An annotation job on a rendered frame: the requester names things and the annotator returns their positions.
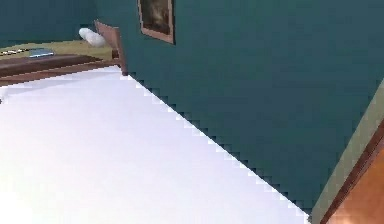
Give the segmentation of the blue grey book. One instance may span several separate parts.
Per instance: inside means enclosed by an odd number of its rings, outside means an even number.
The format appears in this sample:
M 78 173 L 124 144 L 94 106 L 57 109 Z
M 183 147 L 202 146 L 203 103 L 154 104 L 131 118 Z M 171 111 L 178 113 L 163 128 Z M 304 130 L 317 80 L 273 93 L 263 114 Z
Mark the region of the blue grey book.
M 54 55 L 54 51 L 48 48 L 36 48 L 29 51 L 30 58 L 51 56 Z

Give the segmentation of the brown wooden room door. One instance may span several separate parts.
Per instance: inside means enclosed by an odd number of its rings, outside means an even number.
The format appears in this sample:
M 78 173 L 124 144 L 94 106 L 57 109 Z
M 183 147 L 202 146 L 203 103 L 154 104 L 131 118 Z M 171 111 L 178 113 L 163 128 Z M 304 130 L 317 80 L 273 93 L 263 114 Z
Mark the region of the brown wooden room door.
M 384 224 L 384 119 L 319 224 Z

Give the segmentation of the brown wooden bed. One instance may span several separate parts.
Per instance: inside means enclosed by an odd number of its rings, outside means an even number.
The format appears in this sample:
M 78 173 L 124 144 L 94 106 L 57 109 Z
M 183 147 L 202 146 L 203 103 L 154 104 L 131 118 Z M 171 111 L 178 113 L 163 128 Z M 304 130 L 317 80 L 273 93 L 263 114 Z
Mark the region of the brown wooden bed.
M 51 56 L 0 59 L 0 87 L 114 65 L 127 76 L 119 28 L 98 20 L 94 24 L 97 33 L 106 40 L 105 46 L 96 48 L 84 41 L 52 42 L 49 46 L 56 53 Z

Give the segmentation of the framed dark picture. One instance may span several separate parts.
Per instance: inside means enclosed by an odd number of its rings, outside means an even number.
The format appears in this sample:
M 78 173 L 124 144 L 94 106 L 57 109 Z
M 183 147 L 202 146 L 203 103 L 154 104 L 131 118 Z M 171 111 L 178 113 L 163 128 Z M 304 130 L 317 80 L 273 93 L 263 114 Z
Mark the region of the framed dark picture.
M 141 32 L 175 44 L 174 0 L 137 0 Z

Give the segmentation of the small black white object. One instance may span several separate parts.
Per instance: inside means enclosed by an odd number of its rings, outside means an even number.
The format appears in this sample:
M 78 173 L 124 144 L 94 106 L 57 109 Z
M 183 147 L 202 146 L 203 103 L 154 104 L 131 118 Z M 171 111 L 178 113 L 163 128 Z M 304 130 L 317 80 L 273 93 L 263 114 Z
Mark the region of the small black white object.
M 19 54 L 26 51 L 29 51 L 29 49 L 7 50 L 7 51 L 0 52 L 0 56 L 14 55 L 14 54 Z

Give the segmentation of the white pillow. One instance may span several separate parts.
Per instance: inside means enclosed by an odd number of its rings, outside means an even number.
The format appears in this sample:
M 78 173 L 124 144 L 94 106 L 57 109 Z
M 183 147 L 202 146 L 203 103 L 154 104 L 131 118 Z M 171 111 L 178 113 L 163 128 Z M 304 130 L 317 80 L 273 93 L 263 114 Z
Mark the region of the white pillow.
M 93 47 L 102 47 L 106 44 L 106 40 L 103 36 L 89 28 L 80 28 L 79 35 Z

